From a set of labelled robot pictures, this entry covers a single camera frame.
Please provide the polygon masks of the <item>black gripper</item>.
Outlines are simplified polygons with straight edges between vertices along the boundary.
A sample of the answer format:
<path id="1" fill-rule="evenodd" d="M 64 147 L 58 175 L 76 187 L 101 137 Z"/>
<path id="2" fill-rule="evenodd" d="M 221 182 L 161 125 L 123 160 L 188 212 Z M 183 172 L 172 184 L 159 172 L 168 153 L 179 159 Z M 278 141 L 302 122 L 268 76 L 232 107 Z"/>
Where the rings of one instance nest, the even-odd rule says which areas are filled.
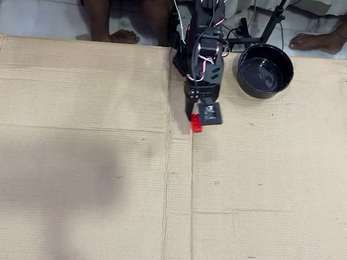
<path id="1" fill-rule="evenodd" d="M 208 83 L 207 81 L 186 80 L 184 83 L 185 114 L 188 121 L 191 121 L 193 107 L 200 100 L 204 103 L 214 103 L 220 94 L 220 84 Z"/>

